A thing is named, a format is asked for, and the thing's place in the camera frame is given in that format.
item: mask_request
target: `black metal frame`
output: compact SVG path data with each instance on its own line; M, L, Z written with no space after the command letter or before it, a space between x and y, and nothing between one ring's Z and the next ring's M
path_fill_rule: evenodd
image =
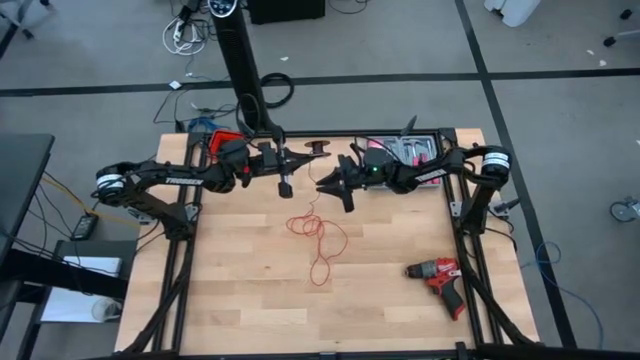
M455 136L455 129L452 128L443 128L443 129L420 129L414 130L411 132L411 135L430 135L436 139L436 149L438 154L442 154L445 150L444 143L442 138L445 138L449 141L451 146L457 146L457 139ZM326 131L290 131L287 132L288 138L332 138L332 137L353 137L356 135L364 135L364 136L397 136L397 130L386 130L386 129L377 129L377 130L326 130ZM191 163L193 157L193 148L194 144L201 143L201 140L205 137L204 140L206 142L206 136L204 134L189 134L187 140L187 151L185 154L185 164ZM269 137L268 133L259 133L257 137ZM204 154L202 154L200 163L204 164L203 161L206 158ZM469 196L469 188L467 182L462 179L462 177L458 177L458 181L460 183L460 190L463 199ZM443 188L447 197L447 206L449 209L449 214L451 217L451 224L453 227L453 235L455 239L455 244L457 248L457 256L467 256L466 251L464 250L464 238L462 234L457 231L455 226L455 219L453 214L451 213L451 209L449 207L449 203L456 201L455 195L453 193L453 187L451 184L451 179L449 177L443 178ZM179 194L179 201L184 202L186 198L186 194L184 197L181 197ZM199 202L202 197L202 189L198 188L196 193L194 194L194 202ZM476 266L480 272L480 280L484 286L490 289L489 279L488 279L488 271L486 267L486 262L484 260L484 254L482 252L482 245L478 241L473 242L473 250L476 254ZM191 246L192 248L195 246L195 241L191 241L187 243L187 246ZM169 248L169 252L167 253L167 260L165 267L165 276L162 282L162 289L168 289L173 282L173 268L175 267L176 259L177 259L177 242L172 242ZM171 251L171 248L175 246L176 250ZM186 251L185 254L193 255L193 251ZM190 273L187 276L187 281L190 280ZM484 343L484 335L482 333L482 325L480 320L479 311L477 308L477 303L475 299L474 290L468 282L464 282L465 288L465 298L466 304L469 314L469 322L472 329L473 341L476 346ZM186 313L186 302L188 297L188 287L185 287L180 294L180 298L178 300L178 308L176 311L176 317L174 322L174 328L172 333L172 342L171 342L171 351L175 351L179 353L181 338L184 329L184 321L185 321L185 313ZM494 339L499 338L501 341L500 330L493 320L491 314L487 312L487 316L490 321L493 321L491 324L492 336ZM162 342L164 340L164 326L156 332L154 337L154 346L157 344L157 348L152 348L152 351L161 350ZM340 359L441 359L441 358L462 358L463 356L469 356L472 352L467 352L466 347L463 343L455 344L457 349L455 350L429 350L429 351L392 351L392 352L345 352L339 353ZM293 353L293 354L246 354L246 355L198 355L198 356L187 356L180 357L180 359L332 359L336 358L338 354L314 354L314 353Z

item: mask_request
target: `black box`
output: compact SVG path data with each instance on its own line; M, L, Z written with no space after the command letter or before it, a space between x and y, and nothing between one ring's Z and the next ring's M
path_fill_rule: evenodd
M317 19L325 14L325 0L247 0L252 24Z

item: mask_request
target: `white cable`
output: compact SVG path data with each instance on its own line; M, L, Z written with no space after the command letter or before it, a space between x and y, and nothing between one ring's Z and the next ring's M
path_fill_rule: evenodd
M164 48L167 49L168 52L174 55L180 55L180 56L191 56L202 51L205 45L207 44L207 42L206 42L206 39L200 39L200 37L198 36L198 32L196 30L196 26L194 24L191 24L191 41L190 42L186 42L180 45L180 42L175 41L175 39L173 39L173 36L172 36L174 49L171 49L169 47L169 45L167 44L167 32L169 32L169 30L171 30L174 27L174 25L179 26L178 25L179 21L180 21L180 18L175 17L173 20L171 20L171 22L167 25L167 27L164 28L164 31L162 32L162 44L164 45Z

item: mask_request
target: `desk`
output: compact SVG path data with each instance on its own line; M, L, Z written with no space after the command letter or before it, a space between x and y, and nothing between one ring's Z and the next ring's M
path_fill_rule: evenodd
M459 129L457 135L463 147L484 143L479 129ZM351 137L329 140L325 150L333 156L312 163L315 179L331 172L337 154L351 154ZM289 138L287 146L308 152L306 141ZM186 142L186 135L163 135L158 161L182 163ZM422 281L402 276L407 264L456 257L442 188L405 196L357 191L356 210L350 214L339 199L320 196L316 213L340 224L349 246L331 261L327 284L316 287L309 281L316 243L284 225L309 210L317 196L314 184L307 169L300 169L291 178L294 197L285 200L278 196L278 181L264 177L230 194L204 193L182 355L435 350L452 349L456 341L473 346L466 311L452 322ZM152 193L175 201L178 189L156 186ZM489 219L488 226L507 231L497 219ZM327 250L339 248L342 241L328 229ZM482 242L495 298L525 335L537 339L511 242L494 233L483 235ZM138 254L116 350L133 341L155 310L168 248L168 241L159 239ZM456 285L463 294L462 281ZM166 329L168 348L172 314Z

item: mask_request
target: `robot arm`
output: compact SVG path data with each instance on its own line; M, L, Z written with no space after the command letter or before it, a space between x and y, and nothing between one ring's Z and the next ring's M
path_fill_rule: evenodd
M244 140L224 144L221 151L214 154L217 162L205 167L155 161L121 162L107 166L96 174L98 189L92 197L105 205L131 207L158 219L169 240L187 240L194 232L192 220L195 215L188 214L182 204L167 204L149 194L149 188L159 184L188 185L202 186L215 193L228 193L234 189L236 179L241 181L242 187L249 186L255 177L280 175L286 179L301 166L330 155L322 146L314 148L311 154L298 154L286 147L278 146L274 150L270 143L265 142L257 146L259 155L250 156L247 145ZM286 181L282 181L278 188L280 196L293 196Z
M352 196L355 189L385 184L397 194L407 194L424 182L456 174L477 185L473 197L462 204L463 229L482 234L491 198L509 180L511 155L500 146L453 148L417 166L402 163L386 149L370 147L363 150L356 144L351 144L351 148L358 163L350 156L338 155L338 167L317 182L317 190L339 197L346 212L355 208ZM480 174L465 167L465 162L478 156L483 158Z

